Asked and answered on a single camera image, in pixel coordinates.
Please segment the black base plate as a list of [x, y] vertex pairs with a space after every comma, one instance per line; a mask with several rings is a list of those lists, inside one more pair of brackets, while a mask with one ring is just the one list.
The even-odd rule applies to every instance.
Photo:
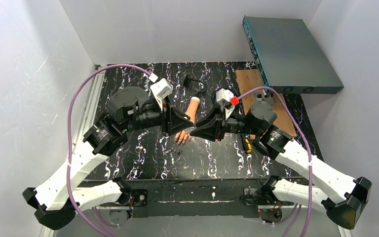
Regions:
[[257, 218], [258, 209], [240, 197], [247, 188], [260, 188], [258, 179], [128, 180], [133, 189], [148, 192], [147, 205], [136, 218], [160, 216], [242, 216]]

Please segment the grey round disc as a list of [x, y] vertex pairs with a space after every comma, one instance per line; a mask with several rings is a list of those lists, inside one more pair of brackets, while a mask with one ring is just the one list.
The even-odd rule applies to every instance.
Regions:
[[117, 96], [120, 103], [125, 106], [131, 106], [136, 103], [139, 106], [142, 106], [150, 98], [144, 89], [136, 86], [129, 86], [121, 89], [117, 93]]

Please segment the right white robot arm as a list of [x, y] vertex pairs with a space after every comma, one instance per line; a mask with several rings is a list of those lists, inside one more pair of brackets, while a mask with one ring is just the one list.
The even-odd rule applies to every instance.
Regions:
[[196, 123], [191, 136], [219, 141], [226, 133], [255, 136], [253, 147], [262, 155], [283, 164], [306, 179], [313, 186], [296, 184], [272, 175], [247, 199], [254, 205], [261, 202], [288, 201], [326, 213], [335, 224], [352, 230], [366, 207], [372, 182], [365, 177], [353, 178], [308, 154], [292, 136], [274, 125], [277, 115], [265, 102], [255, 102], [246, 115], [236, 112], [225, 115], [216, 105]]

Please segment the wooden board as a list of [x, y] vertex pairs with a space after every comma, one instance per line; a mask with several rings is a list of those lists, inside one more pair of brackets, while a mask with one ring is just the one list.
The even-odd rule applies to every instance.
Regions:
[[[236, 81], [239, 86], [240, 94], [244, 94], [245, 92], [248, 92], [251, 89], [254, 89], [256, 87], [263, 85], [257, 69], [236, 70], [235, 74], [236, 74]], [[257, 99], [258, 99], [257, 92], [254, 92], [253, 94], [247, 95], [244, 98], [242, 98], [244, 114], [247, 113], [250, 106], [255, 101], [257, 101]], [[280, 128], [281, 130], [285, 131], [286, 133], [288, 133], [290, 136], [296, 137], [297, 131], [288, 113], [283, 108], [282, 103], [276, 98], [275, 95], [272, 97], [272, 99], [274, 102], [274, 107], [272, 107], [272, 110], [277, 115], [277, 119], [274, 121], [274, 125]]]

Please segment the blue network switch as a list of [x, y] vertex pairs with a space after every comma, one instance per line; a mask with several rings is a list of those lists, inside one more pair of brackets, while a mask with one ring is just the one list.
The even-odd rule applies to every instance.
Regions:
[[264, 86], [284, 94], [337, 94], [344, 88], [302, 19], [244, 16], [242, 26]]

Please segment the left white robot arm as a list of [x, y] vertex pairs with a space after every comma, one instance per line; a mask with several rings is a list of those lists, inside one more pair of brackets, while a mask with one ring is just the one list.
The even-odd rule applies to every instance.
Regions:
[[170, 136], [193, 123], [166, 95], [150, 97], [136, 86], [116, 92], [106, 111], [84, 134], [75, 153], [47, 181], [23, 192], [24, 200], [35, 209], [38, 222], [58, 230], [68, 225], [78, 211], [102, 204], [145, 206], [147, 190], [132, 188], [122, 178], [90, 188], [81, 189], [79, 185], [128, 141], [128, 132], [156, 126], [163, 135]]

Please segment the metal stand mount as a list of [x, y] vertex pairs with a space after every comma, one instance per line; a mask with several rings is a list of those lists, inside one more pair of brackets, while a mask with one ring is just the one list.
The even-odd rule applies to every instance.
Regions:
[[274, 94], [272, 92], [266, 92], [265, 90], [258, 90], [258, 91], [253, 93], [253, 98], [255, 101], [266, 102], [272, 108], [275, 107], [273, 96], [274, 96]]

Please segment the mannequin hand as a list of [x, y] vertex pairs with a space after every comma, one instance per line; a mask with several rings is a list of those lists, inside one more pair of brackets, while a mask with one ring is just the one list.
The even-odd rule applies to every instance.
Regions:
[[[189, 106], [185, 112], [186, 115], [189, 116], [191, 122], [195, 122], [197, 110], [200, 104], [200, 99], [198, 97], [191, 97]], [[185, 130], [178, 132], [175, 136], [175, 142], [178, 145], [184, 145], [187, 141], [191, 139], [191, 136]]]

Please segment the yellow black screwdriver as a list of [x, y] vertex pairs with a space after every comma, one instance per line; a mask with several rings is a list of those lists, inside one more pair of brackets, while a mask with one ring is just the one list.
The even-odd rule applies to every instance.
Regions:
[[251, 144], [251, 140], [250, 140], [250, 135], [248, 135], [248, 134], [240, 134], [240, 138], [241, 138], [241, 143], [242, 143], [243, 151], [246, 154], [251, 153], [253, 148], [252, 148], [252, 144]]

